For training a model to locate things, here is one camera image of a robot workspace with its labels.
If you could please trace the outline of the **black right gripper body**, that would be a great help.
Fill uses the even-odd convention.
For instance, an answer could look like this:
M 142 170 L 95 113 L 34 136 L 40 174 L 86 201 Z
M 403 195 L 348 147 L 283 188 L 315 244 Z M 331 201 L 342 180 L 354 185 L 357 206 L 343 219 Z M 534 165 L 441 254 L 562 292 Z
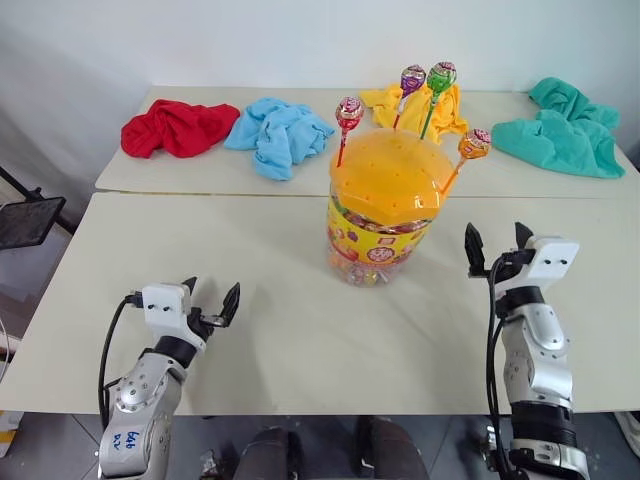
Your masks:
M 492 264 L 487 274 L 490 289 L 505 282 L 502 289 L 532 287 L 534 281 L 528 276 L 534 250 L 530 248 L 510 250 L 502 253 Z

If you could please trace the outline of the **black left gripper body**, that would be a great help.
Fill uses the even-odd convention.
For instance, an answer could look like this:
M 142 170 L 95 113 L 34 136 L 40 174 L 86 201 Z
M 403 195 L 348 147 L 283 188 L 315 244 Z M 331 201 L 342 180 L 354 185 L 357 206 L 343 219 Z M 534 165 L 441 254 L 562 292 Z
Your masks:
M 192 307 L 187 316 L 189 329 L 204 343 L 213 335 L 216 328 L 224 327 L 224 319 L 218 315 L 205 315 L 199 307 Z

